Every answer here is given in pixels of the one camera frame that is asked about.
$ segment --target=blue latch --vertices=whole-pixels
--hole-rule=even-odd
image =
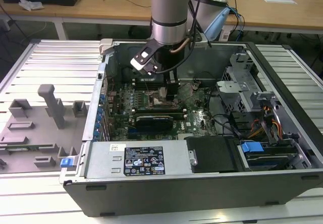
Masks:
[[[61,167],[73,167],[73,159],[72,158],[63,158],[61,160]]]
[[[241,144],[243,152],[263,152],[260,142],[244,142]]]

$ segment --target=desk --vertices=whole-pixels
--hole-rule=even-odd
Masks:
[[[228,0],[234,7],[234,1]],[[323,0],[294,0],[297,5],[267,3],[264,0],[237,0],[245,18],[246,31],[323,34]],[[230,15],[221,33],[226,41],[236,24]]]
[[[64,23],[93,23],[117,25],[149,25],[150,0],[78,0],[72,7],[44,5],[44,9],[29,12],[18,4],[1,5],[14,20],[46,21],[55,24],[60,40],[67,40]],[[0,19],[7,20],[8,16],[0,11]]]
[[[150,6],[150,0],[130,0]],[[264,0],[237,0],[239,13],[246,20],[246,31],[323,34],[323,0],[294,0],[297,5],[266,3]],[[26,11],[17,4],[4,4],[15,20],[48,21],[55,24],[59,39],[68,39],[64,23],[149,25],[150,8],[142,8],[125,0],[78,0],[73,7],[45,5],[45,9]],[[8,17],[0,11],[0,19]],[[221,33],[221,40],[236,24],[230,15]]]

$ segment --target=motherboard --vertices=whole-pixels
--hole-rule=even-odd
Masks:
[[[184,82],[172,100],[161,89],[138,89],[122,84],[108,91],[107,122],[111,141],[183,140],[189,136],[215,136],[217,131],[205,104],[209,88]]]

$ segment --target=robotic arm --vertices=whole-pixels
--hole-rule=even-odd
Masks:
[[[177,89],[170,86],[178,85],[176,68],[191,55],[197,30],[214,40],[229,8],[226,0],[152,0],[151,3],[153,39],[135,55],[131,65],[142,74],[163,74],[168,94],[176,94]],[[185,55],[188,44],[190,50]]]

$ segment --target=warning label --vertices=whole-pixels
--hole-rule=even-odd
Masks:
[[[126,147],[125,176],[164,175],[163,147]]]

